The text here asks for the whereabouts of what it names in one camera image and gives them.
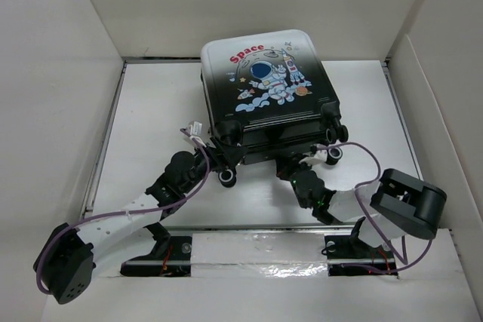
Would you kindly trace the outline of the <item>black space-print kids suitcase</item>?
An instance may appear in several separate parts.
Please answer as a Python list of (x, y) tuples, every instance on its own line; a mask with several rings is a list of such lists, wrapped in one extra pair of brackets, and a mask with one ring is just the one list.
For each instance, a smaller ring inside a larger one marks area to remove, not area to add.
[(302, 30), (210, 41), (201, 66), (211, 134), (244, 148), (245, 165), (349, 139), (339, 97)]

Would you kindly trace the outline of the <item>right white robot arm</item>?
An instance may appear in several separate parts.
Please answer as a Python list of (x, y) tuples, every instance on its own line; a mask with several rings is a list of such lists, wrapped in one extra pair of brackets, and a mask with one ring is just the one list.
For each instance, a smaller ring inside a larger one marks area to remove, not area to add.
[(393, 168), (349, 190), (329, 189), (313, 167), (334, 166), (342, 155), (341, 149), (335, 148), (312, 155), (281, 156), (275, 160), (276, 176), (291, 184), (300, 207), (310, 209), (319, 222), (339, 225), (355, 220), (348, 241), (356, 256), (366, 256), (405, 235), (435, 239), (446, 192)]

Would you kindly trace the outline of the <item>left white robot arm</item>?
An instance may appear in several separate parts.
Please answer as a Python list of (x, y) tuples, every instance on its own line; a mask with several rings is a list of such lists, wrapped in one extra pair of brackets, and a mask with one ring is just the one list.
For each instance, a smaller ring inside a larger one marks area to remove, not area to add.
[(209, 146), (191, 141), (194, 152), (175, 153), (161, 176), (120, 210), (58, 225), (33, 264), (38, 290), (60, 305), (71, 302), (89, 286), (97, 258), (137, 230), (156, 228), (201, 191), (210, 173), (234, 176), (248, 152), (215, 138)]

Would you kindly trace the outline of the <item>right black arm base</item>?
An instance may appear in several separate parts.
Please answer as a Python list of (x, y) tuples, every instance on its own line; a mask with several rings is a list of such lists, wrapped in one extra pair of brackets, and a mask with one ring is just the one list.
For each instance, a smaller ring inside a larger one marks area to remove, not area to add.
[(365, 218), (359, 219), (350, 235), (326, 235), (321, 255), (327, 258), (329, 277), (382, 275), (396, 270), (393, 253), (374, 248), (358, 239)]

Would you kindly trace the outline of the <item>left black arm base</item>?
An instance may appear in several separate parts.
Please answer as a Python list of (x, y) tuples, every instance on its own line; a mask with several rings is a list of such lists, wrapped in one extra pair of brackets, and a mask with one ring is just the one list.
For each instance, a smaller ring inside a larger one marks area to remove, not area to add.
[(131, 278), (183, 278), (191, 276), (192, 235), (172, 235), (160, 223), (145, 227), (154, 246), (149, 253), (123, 262), (120, 274)]

